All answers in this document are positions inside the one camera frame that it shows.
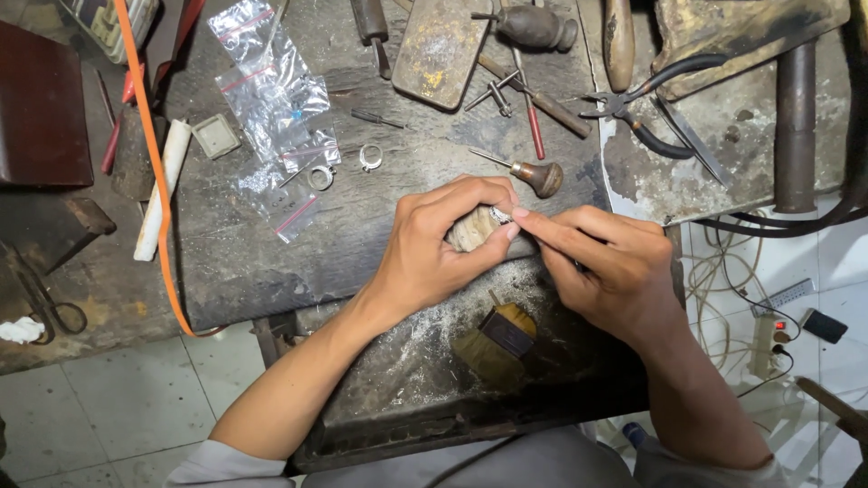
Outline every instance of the white tile floor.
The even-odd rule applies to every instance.
[[[836,199],[820,199],[823,214]],[[685,226],[685,273],[704,267],[713,254],[703,229]],[[793,375],[819,381],[844,401],[868,409],[868,220],[790,241],[764,240],[757,275],[768,293],[803,278],[819,292],[796,300],[784,312],[802,319],[817,308],[850,330],[837,344],[809,333],[786,345],[795,358],[789,375],[742,399],[793,486],[841,486],[860,461],[858,447],[834,426],[835,417],[792,385]],[[759,240],[733,252],[753,262]],[[745,268],[727,262],[741,281]],[[714,288],[723,288],[719,274]],[[749,283],[747,296],[758,299]],[[698,301],[688,301],[694,332],[736,392],[761,379],[752,372],[768,357],[750,349],[758,322],[748,304],[729,290],[711,292],[698,323]],[[726,356],[719,356],[727,351]],[[9,451],[0,461],[22,488],[61,486],[150,487],[162,480],[206,438],[215,420],[262,372],[249,324],[229,327],[208,339],[174,338],[62,365],[0,377],[0,414],[7,422]],[[795,332],[795,324],[787,331]],[[789,359],[777,367],[786,369]],[[646,412],[601,422],[601,437],[626,458],[635,457],[615,429],[628,420],[653,432]]]

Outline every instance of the rusty pipe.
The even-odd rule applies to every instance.
[[[804,214],[814,205],[817,43],[778,56],[778,123],[774,138],[774,211]]]

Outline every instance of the tool box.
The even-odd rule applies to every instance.
[[[60,0],[60,4],[93,37],[112,63],[127,62],[121,27],[117,23],[117,12],[112,0]],[[160,7],[160,0],[127,0],[127,7],[135,36],[135,47],[138,49],[148,36],[148,30]]]

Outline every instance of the hand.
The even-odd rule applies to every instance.
[[[540,242],[563,304],[590,323],[637,351],[687,327],[672,288],[672,243],[659,225],[590,206],[551,219],[523,208],[512,216]],[[579,273],[574,260],[590,271]]]
[[[440,303],[506,258],[520,230],[515,223],[501,226],[469,253],[459,253],[444,241],[455,220],[480,203],[510,214],[518,197],[508,178],[461,175],[428,193],[398,200],[383,260],[359,292],[388,310],[380,332]]]

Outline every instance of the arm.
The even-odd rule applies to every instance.
[[[516,208],[512,216],[540,242],[564,305],[640,355],[651,419],[665,447],[726,468],[755,469],[772,458],[690,332],[673,292],[672,244],[660,226],[593,207],[552,219]],[[573,260],[591,271],[580,274]]]
[[[368,342],[445,300],[506,257],[518,234],[516,224],[500,227],[470,253],[459,254],[444,242],[455,220],[480,203],[509,213],[517,197],[506,178],[462,175],[398,201],[373,278],[334,318],[250,385],[220,417],[209,439],[256,458],[289,458]]]

